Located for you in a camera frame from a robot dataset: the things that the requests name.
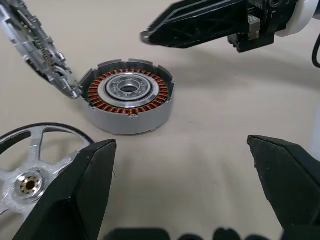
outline black cable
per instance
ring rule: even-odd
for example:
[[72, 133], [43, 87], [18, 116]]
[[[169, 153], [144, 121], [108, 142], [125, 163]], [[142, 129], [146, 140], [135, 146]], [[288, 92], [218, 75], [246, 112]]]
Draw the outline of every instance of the black cable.
[[315, 65], [317, 68], [320, 68], [320, 62], [318, 62], [318, 52], [320, 48], [320, 34], [318, 36], [318, 39], [315, 42], [313, 51], [312, 51], [312, 63]]

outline copper coil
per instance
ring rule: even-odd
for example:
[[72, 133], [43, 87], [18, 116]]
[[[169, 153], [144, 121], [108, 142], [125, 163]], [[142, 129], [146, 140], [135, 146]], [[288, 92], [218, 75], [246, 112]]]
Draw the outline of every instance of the copper coil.
[[[135, 73], [144, 74], [146, 76], [153, 78], [159, 86], [159, 94], [158, 94], [157, 98], [146, 106], [142, 106], [142, 107], [138, 107], [138, 108], [131, 108], [131, 109], [122, 109], [122, 108], [110, 106], [110, 105], [106, 104], [105, 102], [103, 102], [98, 95], [99, 84], [105, 78], [107, 78], [111, 75], [114, 75], [117, 73], [123, 73], [123, 72], [135, 72]], [[119, 70], [114, 70], [114, 71], [110, 71], [106, 74], [103, 74], [100, 77], [98, 77], [96, 80], [94, 80], [88, 89], [88, 98], [89, 98], [90, 102], [95, 107], [97, 107], [103, 111], [106, 111], [106, 112], [117, 113], [117, 114], [129, 114], [130, 116], [131, 115], [139, 115], [139, 113], [141, 113], [141, 112], [147, 112], [152, 109], [158, 108], [159, 106], [161, 106], [162, 104], [164, 104], [167, 101], [168, 95], [169, 95], [168, 85], [161, 77], [155, 75], [152, 72], [148, 72], [146, 70], [141, 70], [141, 69], [135, 69], [135, 68], [119, 69]]]

